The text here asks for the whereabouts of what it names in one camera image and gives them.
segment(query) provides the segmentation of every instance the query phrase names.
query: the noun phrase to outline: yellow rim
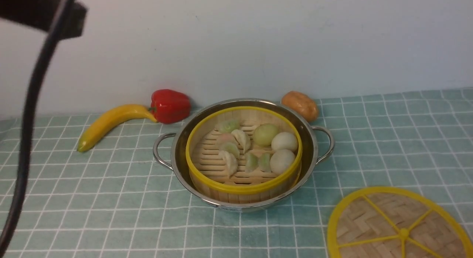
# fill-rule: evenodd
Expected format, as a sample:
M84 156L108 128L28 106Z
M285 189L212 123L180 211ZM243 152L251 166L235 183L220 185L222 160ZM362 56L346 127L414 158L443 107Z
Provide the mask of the yellow rim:
M204 174L202 174L199 171L199 169L197 169L194 166L194 163L191 160L191 154L189 152L191 139L196 133L196 131L202 126L202 124L204 124L207 120L214 118L215 116L220 115L222 113L226 113L226 112L230 112L234 110L242 110L242 109L253 109L253 110L264 111L284 120L284 122L286 122L290 126L290 128L294 131L294 134L296 135L296 138L297 138L297 143L299 144L299 150L297 151L296 159L294 160L294 162L292 163L292 165L289 167L288 170L286 170L284 173L282 173L281 175L275 177L274 179L270 181L267 181L261 184L248 185L245 187L231 186L231 185L222 184L215 180L209 179ZM266 108L258 108L256 106L235 106L234 108L226 108L224 110L220 110L208 115L206 118L201 120L196 125L196 127L191 131L189 138L187 139L187 144L186 144L186 161L187 161L187 164L189 165L189 170L191 170L191 173L194 174L196 178L198 178L201 182L206 184L208 187L211 187L212 189L215 189L221 192L232 193L232 194L256 194L256 193L264 192L264 191L273 189L274 187L277 187L285 179L287 179L294 172L294 170L297 170L299 168L297 165L300 163L301 158L302 158L302 140L300 138L299 133L297 132L296 127L294 127L294 125L282 115L274 111L268 110Z
M419 217L416 222L414 222L408 229L400 229L395 226L395 224L386 216L386 214L383 213L377 206L371 202L368 197L366 197L367 194L373 194L373 193L393 193L393 194L399 194L403 196L407 196L411 199L417 200L421 203L423 203L425 206L429 207L429 209L424 213L421 217ZM370 240L365 240L365 241L357 241L357 242L352 242L352 243L347 243L344 245L338 245L337 243L337 226L338 226L338 219L340 218L341 214L345 210L345 208L351 204L354 200L357 198L362 197L365 199L369 204L371 204L380 215L382 215L386 221L399 233L398 235L394 236L388 236L388 237L380 237L380 238L372 238ZM368 187L365 189L361 189L358 191L355 191L348 196L346 196L341 202L338 203L338 205L333 209L333 212L330 216L330 220L328 222L328 228L327 228L327 248L330 253L331 258L342 258L340 255L340 252L338 251L339 248L341 247L346 247L346 246L353 246L353 245L358 245L358 244L365 244L365 243L371 243L375 241L386 241L386 240L391 240L394 238L399 238L402 241L401 248L402 248L402 258L405 258L405 242L409 241L410 243L417 245L419 248L422 248L424 251L427 253L430 253L433 257L436 258L441 258L437 253L434 251L430 250L429 248L425 247L424 245L421 245L417 241L414 241L412 238L404 238L402 234L404 233L403 230L407 231L408 233L416 227L418 224L421 223L421 221L426 217L428 214L430 214L432 211L436 211L445 221L453 228L453 230L456 232L458 235L458 238L463 243L463 247L466 252L466 257L467 258L473 258L473 245L471 241L469 240L468 236L466 235L465 231L462 229L462 227L456 222L456 220L449 214L447 213L441 206L438 204L432 202L431 200L424 198L420 196L419 194L416 194L414 192L405 190L405 189L400 189L396 187Z

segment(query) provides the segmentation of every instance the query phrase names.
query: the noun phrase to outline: yellow steamer lid frame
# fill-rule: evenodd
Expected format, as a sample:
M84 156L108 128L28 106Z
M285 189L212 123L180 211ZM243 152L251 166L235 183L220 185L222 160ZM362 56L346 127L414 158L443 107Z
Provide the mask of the yellow steamer lid frame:
M423 215L421 215L414 223L412 223L409 226L409 228L399 229L380 208L378 208L370 199L368 199L367 197L368 195L376 194L376 193L391 193L391 194L406 196L406 197L409 197L410 199L417 200L418 202L424 204L424 206L426 206L428 210ZM355 242L350 242L346 244L338 244L337 242L338 220L343 214L343 211L347 209L347 207L352 202L354 202L356 199L359 199L359 198L365 199L375 209L375 211L377 211L381 216L383 216L383 218L392 226L392 228L397 232L397 234L392 235L392 236L385 236L385 237L371 238L368 240L355 241ZM333 209L333 212L328 222L327 250L331 258L343 258L339 251L340 248L348 247L348 246L355 246L355 245L362 245L366 243L373 243L377 241L400 239L402 258L406 257L405 246L406 246L406 243L408 242L421 248L432 257L442 258L442 256L440 256L439 254L427 248L426 246L418 243L417 241L410 238L409 236L409 233L411 232L411 230L414 229L417 225L419 225L424 220L424 218L432 212L436 212L437 214L439 214L457 234L458 238L463 244L463 248L465 249L466 258L473 258L473 245L471 241L469 240L468 235L447 211L445 211L441 206L439 206L435 202L432 202L431 200L419 194L416 194L415 192L397 188L397 187L366 187L364 189L354 191L348 194L348 196L346 196L344 199L342 199L338 203L338 205L336 205L336 207Z

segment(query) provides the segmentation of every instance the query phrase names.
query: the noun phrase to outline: bamboo steamer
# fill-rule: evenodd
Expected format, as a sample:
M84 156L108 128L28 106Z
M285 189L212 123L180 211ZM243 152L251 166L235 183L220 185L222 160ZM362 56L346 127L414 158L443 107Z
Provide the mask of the bamboo steamer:
M450 214L396 187L346 196L331 214L327 245L331 258L473 258L471 241Z
M220 133L215 125L230 119L240 121L241 130L250 136L250 151L256 156L274 153L270 147L259 147L253 143L253 132L261 124L272 123L279 132L290 132L297 138L299 149L292 165L281 175L273 172L245 172L243 147L238 145L240 157L237 172L228 177L225 163L218 156L216 138ZM215 200L232 204L261 202L279 196L297 182L301 170L302 140L294 125L282 115L255 106L237 106L217 111L200 121L191 131L186 145L186 161L191 180L196 189Z

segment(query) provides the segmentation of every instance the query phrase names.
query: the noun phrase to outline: pot handle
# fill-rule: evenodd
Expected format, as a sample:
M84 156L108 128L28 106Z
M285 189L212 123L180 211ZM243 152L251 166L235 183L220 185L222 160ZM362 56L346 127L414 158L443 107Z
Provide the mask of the pot handle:
M167 167L167 169L173 171L173 167L171 166L171 164L169 164L168 162L164 161L164 159L162 159L159 154L157 153L157 147L158 145L164 140L164 139L167 139L167 138L171 138L171 137L174 137L176 136L176 133L166 133L166 134L163 134L159 137L157 137L156 141L154 142L154 145L153 145L153 155L154 155L154 158L156 159L156 161L163 165L164 167Z
M312 126L312 129L313 130L320 130L321 132L326 133L326 135L328 136L329 144L330 144L330 146L328 147L327 152L324 155L322 155L321 157L317 158L316 164L318 164L320 162L323 162L325 159L327 159L328 157L331 156L331 153L333 153L333 148L335 147L335 139L333 138L333 135L330 132L330 130L328 130L327 128L319 127L319 126Z

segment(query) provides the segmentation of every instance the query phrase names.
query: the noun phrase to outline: red bell pepper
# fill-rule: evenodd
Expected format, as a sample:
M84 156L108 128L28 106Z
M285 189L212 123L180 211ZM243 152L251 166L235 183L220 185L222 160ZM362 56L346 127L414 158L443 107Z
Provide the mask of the red bell pepper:
M183 93L161 89L152 94L149 111L158 122L164 124L175 123L190 115L191 101Z

